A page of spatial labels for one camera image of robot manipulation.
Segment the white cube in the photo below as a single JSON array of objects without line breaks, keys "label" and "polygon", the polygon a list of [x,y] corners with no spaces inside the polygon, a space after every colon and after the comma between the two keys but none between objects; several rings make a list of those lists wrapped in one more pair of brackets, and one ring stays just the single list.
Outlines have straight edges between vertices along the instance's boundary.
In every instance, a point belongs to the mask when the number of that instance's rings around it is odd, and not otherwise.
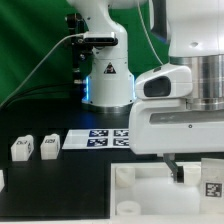
[{"label": "white cube", "polygon": [[34,149],[33,136],[19,137],[11,147],[12,161],[27,161]]},{"label": "white cube", "polygon": [[60,150],[60,137],[57,134],[45,136],[41,146],[41,159],[57,159]]},{"label": "white cube", "polygon": [[3,172],[2,172],[2,170],[0,170],[0,192],[2,191],[4,186],[5,186],[5,183],[4,183]]}]

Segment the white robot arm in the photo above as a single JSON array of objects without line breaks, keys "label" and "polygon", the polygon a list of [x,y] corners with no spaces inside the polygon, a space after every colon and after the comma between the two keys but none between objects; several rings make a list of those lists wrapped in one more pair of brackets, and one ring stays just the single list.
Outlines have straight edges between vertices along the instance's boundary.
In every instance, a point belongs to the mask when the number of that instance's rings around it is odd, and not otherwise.
[{"label": "white robot arm", "polygon": [[89,32],[84,40],[117,39],[116,46],[93,49],[92,72],[87,77],[83,104],[98,112],[127,112],[135,100],[134,76],[128,69],[127,32],[108,9],[130,8],[135,0],[67,0],[84,18]]},{"label": "white robot arm", "polygon": [[151,0],[154,13],[155,2],[167,32],[154,31],[170,36],[170,62],[136,80],[130,147],[137,154],[224,151],[224,1]]}]

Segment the blue light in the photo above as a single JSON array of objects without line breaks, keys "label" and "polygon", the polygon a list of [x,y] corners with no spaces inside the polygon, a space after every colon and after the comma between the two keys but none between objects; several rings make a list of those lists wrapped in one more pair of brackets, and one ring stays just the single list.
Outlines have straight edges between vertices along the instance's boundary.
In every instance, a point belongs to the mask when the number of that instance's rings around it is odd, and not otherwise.
[{"label": "blue light", "polygon": [[89,101],[89,76],[86,77],[86,100]]},{"label": "blue light", "polygon": [[133,85],[133,87],[132,87],[133,88],[133,99],[136,100],[137,97],[135,95],[135,76],[134,75],[133,75],[133,84],[132,85]]}]

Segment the marker sticker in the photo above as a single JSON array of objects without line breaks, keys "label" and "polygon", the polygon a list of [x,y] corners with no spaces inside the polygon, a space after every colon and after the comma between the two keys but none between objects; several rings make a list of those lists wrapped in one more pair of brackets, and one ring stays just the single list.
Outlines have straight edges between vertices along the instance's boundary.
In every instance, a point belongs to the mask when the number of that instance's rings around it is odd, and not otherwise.
[{"label": "marker sticker", "polygon": [[107,68],[105,69],[104,74],[117,74],[111,62],[108,64]]}]

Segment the black tabletop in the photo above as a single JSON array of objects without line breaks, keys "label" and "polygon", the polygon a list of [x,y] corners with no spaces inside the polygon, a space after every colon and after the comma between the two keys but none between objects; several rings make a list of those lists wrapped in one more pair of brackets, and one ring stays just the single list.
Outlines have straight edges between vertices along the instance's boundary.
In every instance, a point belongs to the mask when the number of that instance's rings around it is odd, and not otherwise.
[{"label": "black tabletop", "polygon": [[[1,111],[0,169],[6,186],[0,193],[0,221],[109,218],[111,163],[159,159],[136,156],[130,149],[106,149],[61,150],[57,160],[42,161],[40,145],[45,135],[53,133],[59,134],[63,143],[69,129],[128,128],[128,119],[129,114],[85,111],[79,99],[23,100]],[[31,158],[12,162],[12,144],[28,134],[34,137]],[[200,157],[177,155],[179,160]]]}]

